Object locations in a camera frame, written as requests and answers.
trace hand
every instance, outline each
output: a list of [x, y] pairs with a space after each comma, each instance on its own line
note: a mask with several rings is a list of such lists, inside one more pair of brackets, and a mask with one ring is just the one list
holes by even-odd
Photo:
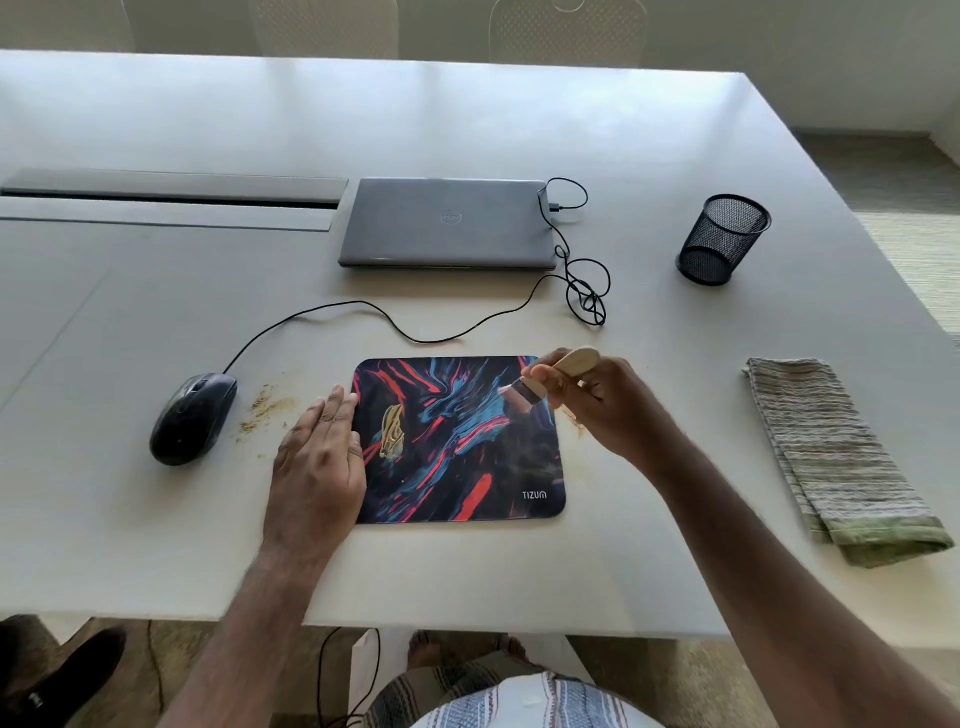
[[569, 351], [557, 349], [523, 370], [546, 388], [551, 408], [566, 405], [597, 442], [647, 477], [694, 447], [625, 359], [604, 356], [578, 381], [552, 366]]
[[335, 386], [303, 413], [274, 462], [261, 553], [313, 586], [356, 525], [367, 492], [360, 435], [350, 431], [356, 403]]

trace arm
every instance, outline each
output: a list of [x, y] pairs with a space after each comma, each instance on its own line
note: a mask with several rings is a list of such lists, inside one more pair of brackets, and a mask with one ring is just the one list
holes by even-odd
[[780, 726], [960, 726], [947, 698], [783, 547], [626, 361], [604, 358], [578, 386], [550, 366], [564, 353], [525, 374], [660, 492]]
[[334, 388], [280, 444], [263, 545], [160, 728], [266, 728], [276, 682], [317, 583], [367, 490], [356, 396]]

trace paint brush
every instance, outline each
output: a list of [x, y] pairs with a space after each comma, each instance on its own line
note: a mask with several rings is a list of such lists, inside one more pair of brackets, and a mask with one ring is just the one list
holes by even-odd
[[[580, 376], [600, 363], [600, 352], [594, 347], [581, 347], [567, 354], [553, 365], [558, 372], [568, 376]], [[524, 415], [530, 414], [535, 405], [546, 397], [546, 389], [535, 379], [522, 376], [509, 387], [500, 387], [497, 393]]]

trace person's left hand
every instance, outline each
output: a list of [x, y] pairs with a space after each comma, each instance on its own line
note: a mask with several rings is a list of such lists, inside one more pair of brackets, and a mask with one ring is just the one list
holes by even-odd
[[261, 553], [314, 585], [367, 492], [360, 435], [350, 431], [356, 403], [338, 384], [303, 413], [274, 462]]

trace black shoe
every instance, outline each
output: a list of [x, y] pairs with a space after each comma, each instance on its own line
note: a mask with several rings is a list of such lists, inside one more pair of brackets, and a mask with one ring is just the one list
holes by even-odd
[[0, 725], [63, 728], [102, 688], [120, 664], [127, 633], [105, 629], [67, 658], [62, 667], [0, 708]]
[[0, 622], [0, 698], [7, 692], [20, 652], [20, 633], [6, 622]]

